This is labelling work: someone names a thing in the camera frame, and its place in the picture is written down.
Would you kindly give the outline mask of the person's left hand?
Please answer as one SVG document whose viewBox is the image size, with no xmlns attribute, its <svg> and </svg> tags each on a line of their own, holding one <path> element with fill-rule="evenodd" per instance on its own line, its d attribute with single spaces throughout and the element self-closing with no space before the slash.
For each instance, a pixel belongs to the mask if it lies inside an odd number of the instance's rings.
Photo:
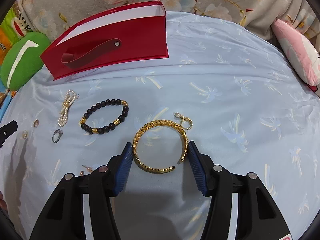
<svg viewBox="0 0 320 240">
<path fill-rule="evenodd" d="M 8 212 L 8 206 L 7 203 L 4 200 L 3 194 L 0 192 L 0 207 L 5 211 Z"/>
</svg>

